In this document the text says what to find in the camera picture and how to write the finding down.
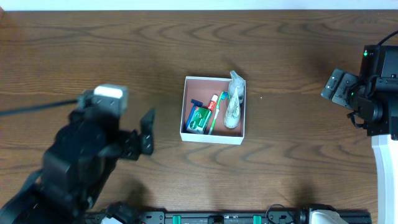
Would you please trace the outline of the green white soap bar pack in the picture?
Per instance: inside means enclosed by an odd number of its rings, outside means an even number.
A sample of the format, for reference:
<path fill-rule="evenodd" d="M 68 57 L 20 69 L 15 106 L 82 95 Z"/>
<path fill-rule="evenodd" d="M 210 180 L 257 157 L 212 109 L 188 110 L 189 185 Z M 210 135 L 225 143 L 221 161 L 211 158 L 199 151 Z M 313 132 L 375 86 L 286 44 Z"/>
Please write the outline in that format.
<path fill-rule="evenodd" d="M 188 119 L 186 131 L 193 134 L 203 134 L 211 117 L 211 111 L 202 107 L 194 107 L 192 117 Z"/>

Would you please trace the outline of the blue disposable razor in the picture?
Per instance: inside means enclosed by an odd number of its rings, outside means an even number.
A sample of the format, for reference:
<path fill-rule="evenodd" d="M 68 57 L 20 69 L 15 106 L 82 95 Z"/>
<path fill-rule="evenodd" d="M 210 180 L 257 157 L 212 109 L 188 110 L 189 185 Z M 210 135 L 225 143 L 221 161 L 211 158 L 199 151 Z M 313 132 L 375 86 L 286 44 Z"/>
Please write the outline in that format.
<path fill-rule="evenodd" d="M 193 106 L 192 106 L 192 109 L 191 109 L 190 114 L 188 116 L 187 122 L 186 122 L 186 124 L 184 126 L 184 129 L 183 129 L 184 131 L 186 131 L 187 128 L 188 128 L 189 122 L 190 122 L 190 120 L 191 120 L 191 118 L 192 118 L 192 116 L 193 116 L 193 114 L 195 112 L 195 108 L 197 106 L 198 107 L 202 107 L 203 106 L 203 103 L 201 101 L 197 101 L 197 100 L 194 100 L 194 99 L 191 100 L 191 103 L 193 104 Z"/>

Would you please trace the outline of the red teal toothpaste tube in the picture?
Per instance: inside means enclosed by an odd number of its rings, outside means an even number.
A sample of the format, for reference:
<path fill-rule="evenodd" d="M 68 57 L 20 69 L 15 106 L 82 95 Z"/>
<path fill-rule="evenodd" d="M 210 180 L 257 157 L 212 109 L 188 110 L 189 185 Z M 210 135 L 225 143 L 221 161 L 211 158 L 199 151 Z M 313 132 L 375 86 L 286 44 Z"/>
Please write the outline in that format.
<path fill-rule="evenodd" d="M 207 106 L 207 109 L 210 110 L 210 111 L 213 111 L 214 108 L 215 108 L 216 105 L 217 105 L 217 101 L 218 101 L 218 95 L 213 95 L 213 96 L 211 97 L 211 100 L 210 100 L 208 106 Z"/>

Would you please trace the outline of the white patterned cream tube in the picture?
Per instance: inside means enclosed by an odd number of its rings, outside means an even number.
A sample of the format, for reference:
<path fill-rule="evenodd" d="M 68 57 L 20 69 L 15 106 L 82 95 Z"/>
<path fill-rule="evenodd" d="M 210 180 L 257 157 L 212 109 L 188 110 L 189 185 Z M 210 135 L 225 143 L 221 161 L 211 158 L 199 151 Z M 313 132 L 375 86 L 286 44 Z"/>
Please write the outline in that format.
<path fill-rule="evenodd" d="M 234 129 L 238 126 L 241 109 L 238 95 L 238 88 L 234 89 L 234 93 L 229 101 L 225 116 L 224 125 L 229 129 Z"/>

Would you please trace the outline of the green white toothbrush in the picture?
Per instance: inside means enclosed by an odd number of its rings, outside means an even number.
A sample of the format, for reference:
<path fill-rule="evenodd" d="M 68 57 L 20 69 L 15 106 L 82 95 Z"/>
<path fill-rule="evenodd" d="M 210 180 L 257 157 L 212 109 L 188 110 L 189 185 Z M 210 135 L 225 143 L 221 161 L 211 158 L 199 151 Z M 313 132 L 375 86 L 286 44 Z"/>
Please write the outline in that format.
<path fill-rule="evenodd" d="M 218 115 L 219 115 L 219 113 L 220 113 L 220 102 L 221 102 L 222 100 L 225 100 L 225 99 L 228 99 L 228 98 L 229 98 L 229 94 L 228 94 L 226 91 L 222 91 L 222 92 L 220 93 L 220 96 L 219 96 L 218 101 L 217 101 L 217 103 L 216 103 L 215 116 L 214 116 L 214 118 L 213 118 L 213 121 L 212 121 L 210 130 L 209 130 L 209 132 L 208 132 L 208 135 L 211 135 L 212 132 L 213 132 L 213 130 L 214 130 L 216 120 L 217 120 Z"/>

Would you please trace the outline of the clear pump bottle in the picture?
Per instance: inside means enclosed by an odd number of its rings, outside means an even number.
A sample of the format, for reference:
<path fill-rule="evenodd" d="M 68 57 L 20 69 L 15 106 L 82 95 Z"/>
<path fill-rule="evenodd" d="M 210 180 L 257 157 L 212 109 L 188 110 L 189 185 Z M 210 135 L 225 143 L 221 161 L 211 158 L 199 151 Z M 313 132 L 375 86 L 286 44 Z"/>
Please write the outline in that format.
<path fill-rule="evenodd" d="M 235 91 L 237 91 L 239 103 L 241 104 L 244 99 L 245 80 L 240 77 L 234 70 L 230 71 L 230 75 L 231 81 L 228 87 L 228 94 L 230 97 L 232 97 Z"/>

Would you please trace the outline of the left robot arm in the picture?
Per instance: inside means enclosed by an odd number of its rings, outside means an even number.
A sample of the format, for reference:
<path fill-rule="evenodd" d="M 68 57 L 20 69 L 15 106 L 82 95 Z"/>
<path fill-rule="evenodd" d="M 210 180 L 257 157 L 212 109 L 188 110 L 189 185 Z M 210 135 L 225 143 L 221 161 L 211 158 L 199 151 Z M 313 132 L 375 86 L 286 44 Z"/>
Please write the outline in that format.
<path fill-rule="evenodd" d="M 98 108 L 74 110 L 43 155 L 43 165 L 1 209 L 1 223 L 84 223 L 119 159 L 154 151 L 155 111 L 141 131 L 123 131 L 120 117 Z"/>

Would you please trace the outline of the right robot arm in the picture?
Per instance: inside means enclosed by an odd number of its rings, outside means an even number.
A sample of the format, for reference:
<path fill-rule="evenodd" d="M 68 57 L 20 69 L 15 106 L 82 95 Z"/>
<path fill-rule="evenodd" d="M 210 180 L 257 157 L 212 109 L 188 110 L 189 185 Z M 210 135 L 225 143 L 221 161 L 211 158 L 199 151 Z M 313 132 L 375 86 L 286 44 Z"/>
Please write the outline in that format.
<path fill-rule="evenodd" d="M 397 223 L 397 47 L 367 45 L 359 75 L 334 69 L 321 96 L 349 109 L 371 137 L 377 169 L 379 223 Z"/>

